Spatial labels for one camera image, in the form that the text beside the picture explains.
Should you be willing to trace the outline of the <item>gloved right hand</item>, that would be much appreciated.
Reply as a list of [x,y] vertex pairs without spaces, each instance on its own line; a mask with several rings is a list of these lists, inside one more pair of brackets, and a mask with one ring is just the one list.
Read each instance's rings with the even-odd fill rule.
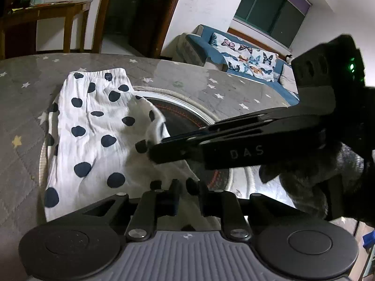
[[263,183],[279,178],[301,211],[325,220],[353,218],[374,226],[374,150],[363,156],[341,142],[263,164]]

